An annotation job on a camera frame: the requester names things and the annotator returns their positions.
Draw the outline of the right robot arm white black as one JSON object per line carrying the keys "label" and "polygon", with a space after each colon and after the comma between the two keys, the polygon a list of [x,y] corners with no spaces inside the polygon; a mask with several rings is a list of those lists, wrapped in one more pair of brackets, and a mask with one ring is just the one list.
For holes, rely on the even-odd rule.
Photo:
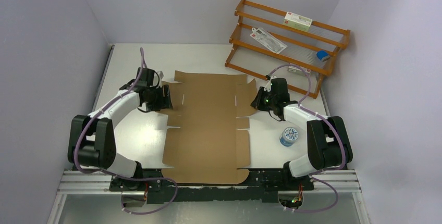
{"label": "right robot arm white black", "polygon": [[259,88],[251,106],[268,112],[278,122],[290,122],[306,132],[307,152],[288,161],[287,172],[281,176],[282,185],[289,190],[301,183],[301,177],[325,170],[339,170],[353,160],[346,126],[339,116],[324,116],[292,101],[286,79],[267,77],[266,86]]}

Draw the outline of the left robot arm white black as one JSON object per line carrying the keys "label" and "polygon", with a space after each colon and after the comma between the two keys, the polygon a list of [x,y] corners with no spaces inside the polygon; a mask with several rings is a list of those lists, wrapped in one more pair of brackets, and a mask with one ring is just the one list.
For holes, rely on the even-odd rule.
{"label": "left robot arm white black", "polygon": [[104,106],[88,115],[76,115],[70,127],[67,157],[78,170],[93,167],[123,178],[130,190],[144,184],[143,168],[138,161],[116,150],[114,128],[132,111],[145,106],[143,113],[173,107],[168,85],[162,83],[163,73],[139,68],[136,78],[124,84]]}

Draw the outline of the brown cardboard box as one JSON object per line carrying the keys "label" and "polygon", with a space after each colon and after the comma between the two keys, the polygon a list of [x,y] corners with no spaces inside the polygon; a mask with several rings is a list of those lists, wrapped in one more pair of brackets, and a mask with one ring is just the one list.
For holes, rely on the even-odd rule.
{"label": "brown cardboard box", "polygon": [[178,183],[239,184],[249,175],[255,80],[176,71],[169,84],[162,175]]}

